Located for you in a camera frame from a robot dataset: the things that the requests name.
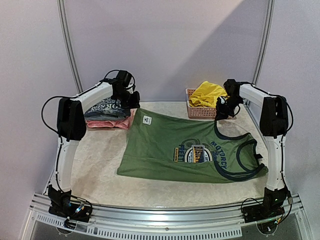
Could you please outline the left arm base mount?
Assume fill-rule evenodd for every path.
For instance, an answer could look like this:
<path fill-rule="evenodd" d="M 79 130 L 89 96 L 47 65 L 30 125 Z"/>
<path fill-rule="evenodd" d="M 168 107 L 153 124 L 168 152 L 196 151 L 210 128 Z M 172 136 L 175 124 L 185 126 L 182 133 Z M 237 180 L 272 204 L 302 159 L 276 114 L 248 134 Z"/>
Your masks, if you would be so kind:
<path fill-rule="evenodd" d="M 50 207 L 48 212 L 52 215 L 65 218 L 63 226 L 74 229 L 76 222 L 88 223 L 93 205 L 86 199 L 72 195 L 72 191 L 56 190 L 51 184 L 48 186 Z"/>

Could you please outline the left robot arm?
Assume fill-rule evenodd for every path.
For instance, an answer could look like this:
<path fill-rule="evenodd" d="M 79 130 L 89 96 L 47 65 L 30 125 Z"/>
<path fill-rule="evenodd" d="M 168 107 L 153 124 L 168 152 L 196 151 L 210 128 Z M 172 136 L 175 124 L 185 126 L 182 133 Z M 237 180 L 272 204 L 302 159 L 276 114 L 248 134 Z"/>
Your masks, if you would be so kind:
<path fill-rule="evenodd" d="M 136 81 L 133 75 L 126 70 L 116 72 L 114 78 L 104 77 L 93 87 L 75 96 L 60 98 L 56 122 L 59 139 L 54 170 L 56 190 L 71 190 L 75 153 L 87 131 L 84 113 L 106 98 L 120 101 L 120 106 L 124 109 L 140 106 L 140 94 L 135 91 Z"/>

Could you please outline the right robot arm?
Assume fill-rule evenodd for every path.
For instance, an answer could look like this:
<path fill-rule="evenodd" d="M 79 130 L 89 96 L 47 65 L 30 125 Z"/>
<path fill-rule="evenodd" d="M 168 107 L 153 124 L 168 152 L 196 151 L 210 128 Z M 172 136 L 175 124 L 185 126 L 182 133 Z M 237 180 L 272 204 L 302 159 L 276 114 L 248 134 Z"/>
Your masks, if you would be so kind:
<path fill-rule="evenodd" d="M 268 178 L 266 188 L 270 191 L 288 190 L 285 180 L 285 141 L 289 131 L 290 108 L 281 95 L 271 94 L 249 82 L 227 79 L 223 84 L 227 96 L 221 96 L 216 102 L 215 120 L 234 117 L 235 108 L 245 100 L 261 109 L 259 131 L 268 153 Z"/>

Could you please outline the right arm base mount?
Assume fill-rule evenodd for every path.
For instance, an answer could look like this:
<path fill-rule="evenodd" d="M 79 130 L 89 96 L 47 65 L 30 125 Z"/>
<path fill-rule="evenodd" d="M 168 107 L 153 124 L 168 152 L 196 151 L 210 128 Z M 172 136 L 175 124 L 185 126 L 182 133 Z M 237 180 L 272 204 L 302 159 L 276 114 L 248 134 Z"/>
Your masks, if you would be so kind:
<path fill-rule="evenodd" d="M 245 199 L 240 206 L 245 223 L 257 223 L 258 230 L 263 234 L 275 231 L 292 211 L 293 198 L 288 187 L 270 190 L 264 189 L 262 202 L 255 198 Z"/>

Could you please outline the green tank top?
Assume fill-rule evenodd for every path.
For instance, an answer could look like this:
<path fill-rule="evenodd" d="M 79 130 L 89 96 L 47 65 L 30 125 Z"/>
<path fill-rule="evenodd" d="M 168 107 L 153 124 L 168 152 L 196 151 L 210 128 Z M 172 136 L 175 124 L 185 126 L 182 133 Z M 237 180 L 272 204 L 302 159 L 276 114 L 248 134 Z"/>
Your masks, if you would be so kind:
<path fill-rule="evenodd" d="M 188 183 L 244 182 L 268 173 L 256 146 L 250 133 L 226 136 L 215 121 L 177 118 L 140 108 L 117 174 Z"/>

